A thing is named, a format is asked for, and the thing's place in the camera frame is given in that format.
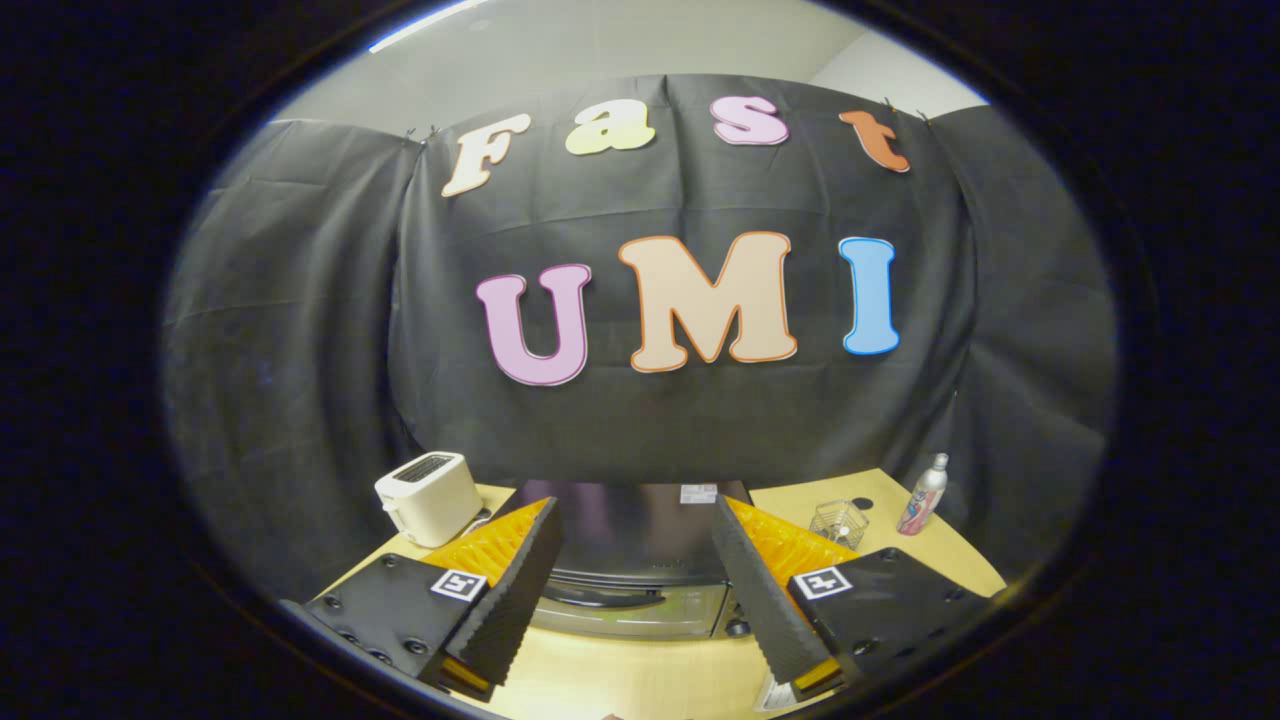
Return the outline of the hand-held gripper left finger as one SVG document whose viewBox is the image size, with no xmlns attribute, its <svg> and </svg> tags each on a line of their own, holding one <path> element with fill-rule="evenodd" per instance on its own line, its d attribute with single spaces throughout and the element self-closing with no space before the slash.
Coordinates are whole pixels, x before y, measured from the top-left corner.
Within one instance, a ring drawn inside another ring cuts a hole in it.
<svg viewBox="0 0 1280 720">
<path fill-rule="evenodd" d="M 307 603 L 310 630 L 380 671 L 488 702 L 503 685 L 563 539 L 556 498 L 415 559 L 383 553 Z"/>
</svg>

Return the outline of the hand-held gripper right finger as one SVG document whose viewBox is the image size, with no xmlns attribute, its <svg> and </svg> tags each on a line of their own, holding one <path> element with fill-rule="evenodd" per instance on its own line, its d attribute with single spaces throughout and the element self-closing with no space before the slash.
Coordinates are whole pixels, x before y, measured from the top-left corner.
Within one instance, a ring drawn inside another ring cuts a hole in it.
<svg viewBox="0 0 1280 720">
<path fill-rule="evenodd" d="M 902 550 L 860 555 L 750 503 L 716 506 L 719 560 L 772 676 L 799 700 L 897 676 L 989 607 Z"/>
</svg>

